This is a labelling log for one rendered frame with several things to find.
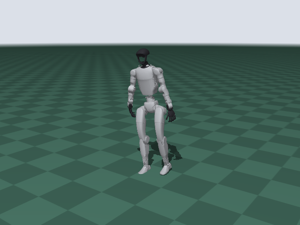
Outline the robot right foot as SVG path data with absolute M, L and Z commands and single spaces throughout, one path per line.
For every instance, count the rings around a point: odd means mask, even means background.
M 148 167 L 143 167 L 138 173 L 139 174 L 143 174 L 143 173 L 146 173 L 149 169 L 151 169 L 151 166 L 148 165 Z

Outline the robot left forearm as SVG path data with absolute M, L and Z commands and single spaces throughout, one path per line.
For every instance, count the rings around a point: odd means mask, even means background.
M 171 99 L 169 97 L 168 89 L 165 86 L 163 86 L 162 87 L 162 91 L 164 92 L 162 95 L 164 97 L 166 105 L 168 105 L 169 109 L 172 108 L 173 105 L 172 105 L 172 101 L 171 101 Z

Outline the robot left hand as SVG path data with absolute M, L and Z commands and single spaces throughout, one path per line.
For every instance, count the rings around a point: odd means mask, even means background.
M 176 116 L 175 116 L 175 112 L 173 111 L 173 107 L 169 109 L 168 105 L 166 105 L 167 107 L 167 110 L 168 110 L 168 115 L 166 117 L 166 120 L 169 116 L 169 122 L 172 122 L 176 119 Z

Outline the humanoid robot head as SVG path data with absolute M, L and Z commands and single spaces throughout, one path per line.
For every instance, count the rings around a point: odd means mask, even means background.
M 138 58 L 139 63 L 142 64 L 142 67 L 141 67 L 141 68 L 147 68 L 147 67 L 150 66 L 150 65 L 148 64 L 148 62 L 146 61 L 147 55 L 149 55 L 149 53 L 150 53 L 150 52 L 149 52 L 147 49 L 145 49 L 145 48 L 142 48 L 142 49 L 140 49 L 140 50 L 137 51 L 136 56 L 137 56 L 137 58 Z M 139 60 L 139 57 L 143 57 L 143 58 L 145 57 L 145 60 L 141 62 L 141 61 Z M 146 65 L 149 65 L 149 66 L 146 66 Z

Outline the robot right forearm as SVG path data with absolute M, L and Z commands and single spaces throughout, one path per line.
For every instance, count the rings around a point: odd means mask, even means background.
M 135 93 L 132 93 L 132 92 L 129 92 L 129 91 L 128 91 L 128 102 L 127 102 L 128 107 L 129 107 L 129 104 L 132 104 L 132 105 L 133 105 L 134 94 L 135 94 Z

